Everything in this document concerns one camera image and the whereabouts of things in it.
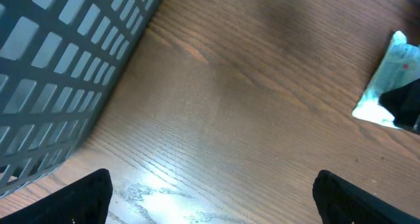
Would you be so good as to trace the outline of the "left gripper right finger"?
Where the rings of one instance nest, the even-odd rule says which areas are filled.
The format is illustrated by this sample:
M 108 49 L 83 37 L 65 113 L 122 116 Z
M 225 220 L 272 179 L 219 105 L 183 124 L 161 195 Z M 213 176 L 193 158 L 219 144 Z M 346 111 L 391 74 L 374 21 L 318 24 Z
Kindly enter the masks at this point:
M 312 196 L 322 223 L 419 224 L 419 219 L 323 169 Z

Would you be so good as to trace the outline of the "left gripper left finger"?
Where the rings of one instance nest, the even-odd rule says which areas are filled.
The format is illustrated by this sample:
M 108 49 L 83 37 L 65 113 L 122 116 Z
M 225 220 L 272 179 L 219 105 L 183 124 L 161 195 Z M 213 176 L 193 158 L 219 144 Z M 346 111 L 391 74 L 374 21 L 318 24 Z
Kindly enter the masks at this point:
M 98 169 L 17 212 L 1 224 L 104 224 L 112 198 L 110 172 Z

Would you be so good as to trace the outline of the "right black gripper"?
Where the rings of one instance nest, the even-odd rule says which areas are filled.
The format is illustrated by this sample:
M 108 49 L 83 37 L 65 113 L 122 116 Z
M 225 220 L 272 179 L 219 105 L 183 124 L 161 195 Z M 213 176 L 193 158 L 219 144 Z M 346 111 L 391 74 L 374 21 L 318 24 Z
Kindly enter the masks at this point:
M 396 127 L 419 134 L 419 79 L 383 93 L 379 104 L 394 116 Z

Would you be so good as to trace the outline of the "teal wet wipes pack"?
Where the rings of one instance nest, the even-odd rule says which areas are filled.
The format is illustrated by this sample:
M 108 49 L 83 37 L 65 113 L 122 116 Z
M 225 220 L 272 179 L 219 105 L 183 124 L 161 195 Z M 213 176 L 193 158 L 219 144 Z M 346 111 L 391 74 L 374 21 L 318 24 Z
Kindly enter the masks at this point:
M 379 98 L 383 93 L 416 79 L 419 79 L 419 47 L 410 45 L 406 35 L 397 31 L 392 35 L 385 55 L 352 111 L 352 116 L 396 129 L 396 117 L 380 105 Z

